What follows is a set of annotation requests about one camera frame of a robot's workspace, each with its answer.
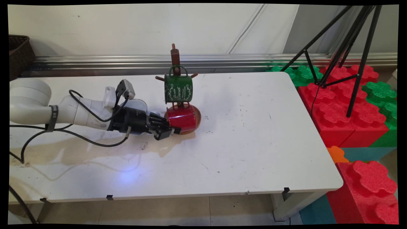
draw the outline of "robotic arm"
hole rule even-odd
[[[14,80],[10,82],[10,121],[24,125],[69,123],[100,130],[121,133],[154,134],[156,140],[167,138],[171,133],[179,134],[181,129],[171,127],[169,122],[152,112],[147,112],[145,104],[134,99],[133,86],[122,80],[117,89],[105,88],[103,101],[96,101],[67,95],[57,106],[48,106],[51,97],[50,87],[38,79]],[[118,105],[120,96],[126,99]]]

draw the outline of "orange foam block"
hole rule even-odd
[[[331,155],[334,163],[349,162],[349,160],[345,158],[345,152],[341,148],[332,146],[331,148],[327,148],[327,150]]]

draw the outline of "tiled floor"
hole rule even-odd
[[[275,222],[270,195],[48,203],[41,223],[102,225],[289,225]],[[301,224],[299,215],[291,224]]]

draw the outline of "white wall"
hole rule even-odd
[[[226,54],[261,4],[8,5],[37,56]],[[298,5],[267,4],[232,53],[282,53]]]

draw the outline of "red foam block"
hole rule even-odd
[[[359,65],[352,65],[352,67],[348,68],[348,72],[351,75],[356,75],[359,71]],[[367,82],[374,82],[377,83],[377,78],[379,77],[379,73],[373,71],[373,67],[369,65],[365,65],[363,69],[362,79],[360,81],[361,85],[365,85]]]
[[[312,120],[326,147],[341,145],[354,132],[345,108],[337,103],[314,105]]]
[[[327,66],[325,66],[325,68],[320,68],[319,69],[319,72],[320,73],[322,73],[322,74],[325,74],[326,73],[326,70],[328,70],[328,65]],[[332,73],[338,73],[338,72],[347,72],[348,70],[345,68],[345,67],[341,67],[341,68],[339,68],[338,67],[338,65],[336,65],[335,67],[333,67],[333,69],[332,69],[332,71],[331,71],[331,74]]]
[[[318,85],[314,83],[308,84],[306,87],[298,87],[298,93],[300,94],[300,98],[302,99],[302,102],[304,103],[308,113],[311,112],[311,106],[312,102],[315,99],[315,95],[317,94],[318,90]],[[318,96],[315,99],[314,103],[314,111],[316,108],[316,105],[320,105],[323,103],[326,104],[331,104],[335,102],[335,93],[331,91],[331,89],[328,88],[319,88],[318,91]]]
[[[355,131],[339,147],[369,147],[389,131],[385,121],[386,116],[379,113],[377,106],[370,103],[355,103],[350,119]]]
[[[336,88],[333,88],[332,91],[336,95],[336,101],[338,102],[339,105],[343,105],[345,107],[349,106],[350,103],[350,98],[352,97],[353,93],[353,87],[354,87],[354,81],[345,81],[337,85]],[[359,89],[356,94],[356,99],[355,103],[367,103],[366,102],[366,96],[368,94],[365,91],[362,91],[362,87],[359,86]]]
[[[326,194],[337,223],[398,224],[397,184],[376,161],[336,163],[344,185]]]

